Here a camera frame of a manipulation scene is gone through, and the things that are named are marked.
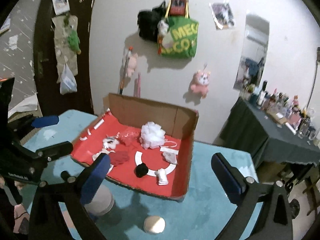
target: turquoise tablecloth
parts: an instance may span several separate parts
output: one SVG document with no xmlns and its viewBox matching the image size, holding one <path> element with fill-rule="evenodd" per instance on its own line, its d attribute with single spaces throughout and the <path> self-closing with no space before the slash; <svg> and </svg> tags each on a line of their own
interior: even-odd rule
<svg viewBox="0 0 320 240">
<path fill-rule="evenodd" d="M 60 115 L 57 125 L 41 129 L 24 146 L 36 151 L 63 141 L 71 142 L 94 119 L 94 115 L 69 110 Z M 245 177 L 257 179 L 248 153 L 194 142 L 189 190 L 182 203 L 137 193 L 104 180 L 103 184 L 111 190 L 120 209 L 122 220 L 117 225 L 111 225 L 106 215 L 98 220 L 97 226 L 108 240 L 214 239 L 236 210 L 211 169 L 210 160 L 216 152 L 221 152 Z M 60 173 L 63 170 L 67 170 L 71 175 L 78 175 L 83 167 L 71 160 L 70 156 L 66 156 L 49 163 L 42 179 L 50 184 L 60 183 Z M 36 186 L 28 185 L 22 191 L 23 204 L 28 211 L 31 209 L 35 190 Z M 66 209 L 64 205 L 60 206 L 62 211 Z M 260 209 L 261 203 L 258 203 L 241 239 L 250 235 Z M 142 230 L 145 218 L 150 215 L 164 218 L 166 227 L 163 233 L 153 236 Z M 75 239 L 80 239 L 76 230 L 70 231 Z"/>
</svg>

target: black pom-pom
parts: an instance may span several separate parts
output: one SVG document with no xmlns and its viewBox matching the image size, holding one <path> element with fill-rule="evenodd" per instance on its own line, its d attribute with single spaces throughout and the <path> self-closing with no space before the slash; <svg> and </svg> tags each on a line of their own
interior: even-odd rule
<svg viewBox="0 0 320 240">
<path fill-rule="evenodd" d="M 134 173 L 138 178 L 142 178 L 148 173 L 148 171 L 149 168 L 147 167 L 147 165 L 145 163 L 141 163 L 135 168 Z"/>
</svg>

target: pink plush toy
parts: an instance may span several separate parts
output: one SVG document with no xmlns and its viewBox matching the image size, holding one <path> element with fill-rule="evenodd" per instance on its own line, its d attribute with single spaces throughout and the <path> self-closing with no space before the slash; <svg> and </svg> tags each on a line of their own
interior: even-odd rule
<svg viewBox="0 0 320 240">
<path fill-rule="evenodd" d="M 134 73 L 134 71 L 137 68 L 137 58 L 138 58 L 138 54 L 132 54 L 129 58 L 129 63 L 128 63 L 128 68 L 127 68 L 127 73 L 126 76 L 127 77 L 131 77 L 132 74 Z"/>
<path fill-rule="evenodd" d="M 193 83 L 190 86 L 192 92 L 196 94 L 201 93 L 202 98 L 206 98 L 209 92 L 209 76 L 210 72 L 198 70 L 198 72 L 194 74 Z"/>
</svg>

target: door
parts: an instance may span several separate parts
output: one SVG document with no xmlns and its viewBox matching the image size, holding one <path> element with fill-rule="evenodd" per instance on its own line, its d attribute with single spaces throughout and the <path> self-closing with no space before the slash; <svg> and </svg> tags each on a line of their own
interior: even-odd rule
<svg viewBox="0 0 320 240">
<path fill-rule="evenodd" d="M 52 0 L 41 0 L 34 32 L 33 59 L 39 105 L 44 116 L 59 115 L 69 109 L 93 114 L 89 77 L 89 34 L 94 0 L 69 0 L 70 13 L 78 17 L 81 54 L 77 55 L 77 92 L 60 94 L 54 49 L 55 12 Z"/>
</svg>

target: mirror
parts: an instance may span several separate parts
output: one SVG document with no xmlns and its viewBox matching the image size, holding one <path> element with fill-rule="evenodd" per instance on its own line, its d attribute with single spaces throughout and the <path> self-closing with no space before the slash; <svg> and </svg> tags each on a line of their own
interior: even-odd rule
<svg viewBox="0 0 320 240">
<path fill-rule="evenodd" d="M 269 22 L 247 11 L 244 43 L 233 89 L 247 84 L 259 86 L 267 58 Z"/>
</svg>

